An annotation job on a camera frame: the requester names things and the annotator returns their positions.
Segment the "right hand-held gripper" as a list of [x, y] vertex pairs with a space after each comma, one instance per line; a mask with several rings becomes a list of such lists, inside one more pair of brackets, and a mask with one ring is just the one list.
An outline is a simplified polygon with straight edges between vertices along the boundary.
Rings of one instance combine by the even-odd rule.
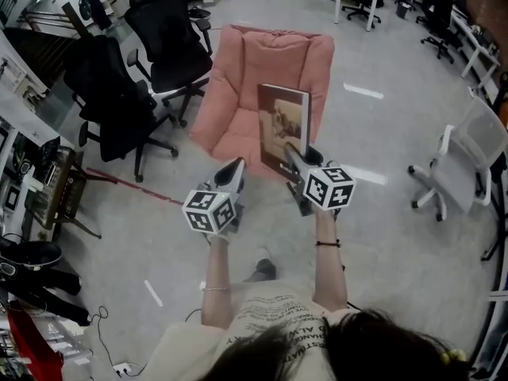
[[299, 213], [309, 216], [316, 206], [321, 211], [332, 211], [336, 217], [348, 207], [356, 189], [356, 180], [335, 160], [324, 160], [323, 155], [309, 146], [306, 158], [287, 142], [284, 153], [296, 183], [287, 183]]

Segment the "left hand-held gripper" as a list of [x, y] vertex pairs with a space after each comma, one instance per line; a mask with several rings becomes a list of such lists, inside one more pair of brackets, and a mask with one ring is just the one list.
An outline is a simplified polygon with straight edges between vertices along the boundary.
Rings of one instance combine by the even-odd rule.
[[185, 199], [182, 212], [190, 229], [204, 237], [236, 233], [241, 220], [238, 204], [244, 189], [246, 163], [240, 157], [225, 162]]

